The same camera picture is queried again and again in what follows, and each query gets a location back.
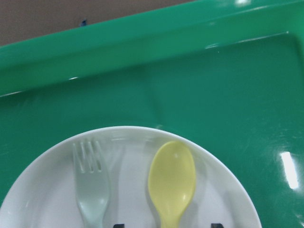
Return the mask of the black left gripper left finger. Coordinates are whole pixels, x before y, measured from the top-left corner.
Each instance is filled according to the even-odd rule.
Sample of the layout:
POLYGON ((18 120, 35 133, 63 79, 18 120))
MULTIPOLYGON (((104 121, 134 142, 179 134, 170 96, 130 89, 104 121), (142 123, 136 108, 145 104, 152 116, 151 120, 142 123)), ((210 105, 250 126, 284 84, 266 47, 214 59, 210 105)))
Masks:
POLYGON ((115 224, 113 228, 125 228, 125 224, 115 224))

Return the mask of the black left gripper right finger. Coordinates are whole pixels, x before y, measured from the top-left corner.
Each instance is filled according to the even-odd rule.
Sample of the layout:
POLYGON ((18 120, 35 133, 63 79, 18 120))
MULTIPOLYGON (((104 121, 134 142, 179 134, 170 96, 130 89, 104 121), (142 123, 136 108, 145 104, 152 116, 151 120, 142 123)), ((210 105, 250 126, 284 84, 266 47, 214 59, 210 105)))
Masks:
POLYGON ((210 228, 223 228, 221 223, 211 223, 210 228))

